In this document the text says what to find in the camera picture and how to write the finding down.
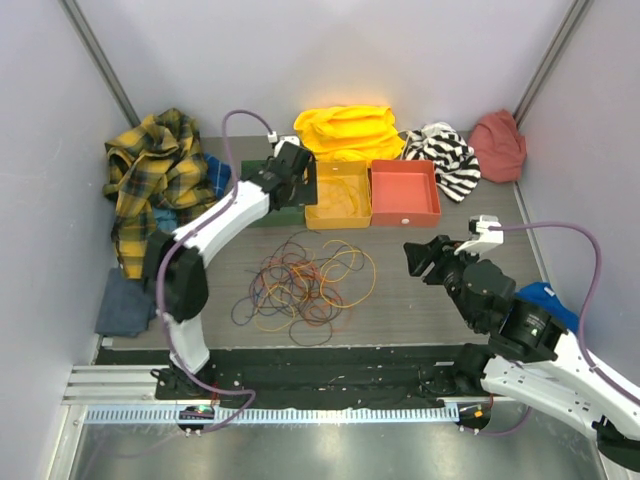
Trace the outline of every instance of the metal corner post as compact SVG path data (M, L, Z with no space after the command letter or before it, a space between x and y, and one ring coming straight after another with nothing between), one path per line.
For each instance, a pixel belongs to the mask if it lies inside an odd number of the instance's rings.
M78 6L76 0L59 0L62 9L65 11L69 20L73 24L76 32L80 36L80 40L87 48L89 55L93 59L95 66L98 68L100 75L104 79L107 87L111 91L113 98L118 103L118 106L122 110L122 113L131 124L132 127L135 127L140 124L140 118L136 113L135 109L127 93L125 92L120 80L116 76L113 67L109 63L107 56L105 55L98 39L94 35L87 19L82 14L82 10Z
M587 14L589 7L593 4L593 0L574 0L573 4L567 10L560 28L556 32L549 48L542 57L540 65L533 78L529 82L516 111L513 116L516 120L518 127L522 126L524 118L529 113L533 102L540 93L543 85L549 78L549 75L553 71L553 68L557 65L562 53L565 51L571 37L576 32L580 22Z

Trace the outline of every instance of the blue cloth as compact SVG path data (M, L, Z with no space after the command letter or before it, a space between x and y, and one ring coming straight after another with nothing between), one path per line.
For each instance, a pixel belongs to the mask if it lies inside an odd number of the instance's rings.
M532 283L517 292L516 296L541 306L558 320L561 320L572 332L578 331L578 315L560 303L550 284L546 282Z
M109 270L95 332L100 335L135 337L155 317L155 303L137 280L124 278L119 268Z
M171 233L178 228L178 217L173 210L151 207L153 218L156 220L156 228L163 232Z
M226 163L222 163L210 153L205 153L204 158L209 166L207 175L213 184L213 193L216 194L216 198L220 199L224 196L224 190L227 188L231 178L231 167Z

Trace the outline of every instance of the yellow cloth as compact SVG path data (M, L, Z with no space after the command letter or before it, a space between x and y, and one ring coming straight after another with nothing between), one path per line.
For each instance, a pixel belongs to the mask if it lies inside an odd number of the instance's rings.
M302 112L293 128L319 162L393 160L404 147L390 107L354 105Z

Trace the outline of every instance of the white wall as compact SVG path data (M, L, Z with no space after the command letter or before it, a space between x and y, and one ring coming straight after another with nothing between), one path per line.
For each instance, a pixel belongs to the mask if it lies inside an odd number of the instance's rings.
M521 181L535 220L590 228L604 270L587 343L640 383L640 2L594 2L524 122L528 160ZM587 241L540 233L561 299L578 310L593 269Z
M290 131L307 108L390 104L400 128L515 109L570 0L78 0L138 114L205 136L232 108ZM234 135L262 134L234 120Z
M0 6L0 477L39 478L108 267L103 142L127 128L57 2Z

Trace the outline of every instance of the yellow tray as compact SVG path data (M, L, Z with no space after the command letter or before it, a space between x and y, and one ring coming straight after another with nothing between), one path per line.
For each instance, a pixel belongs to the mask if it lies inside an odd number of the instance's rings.
M371 186L365 161L318 162L318 204L305 207L312 230L367 228L371 224Z

